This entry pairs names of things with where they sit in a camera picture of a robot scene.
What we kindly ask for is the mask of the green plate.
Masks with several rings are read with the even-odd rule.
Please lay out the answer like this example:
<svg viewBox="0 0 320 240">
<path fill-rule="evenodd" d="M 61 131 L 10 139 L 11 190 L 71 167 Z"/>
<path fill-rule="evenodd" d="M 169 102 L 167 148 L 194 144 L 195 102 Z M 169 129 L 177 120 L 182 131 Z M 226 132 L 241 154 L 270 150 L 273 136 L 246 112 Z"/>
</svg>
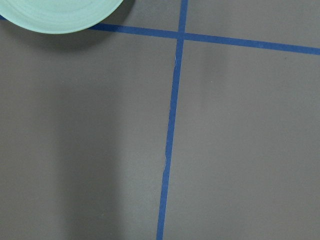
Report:
<svg viewBox="0 0 320 240">
<path fill-rule="evenodd" d="M 121 3 L 121 0 L 2 0 L 0 15 L 33 32 L 68 34 L 100 23 Z"/>
</svg>

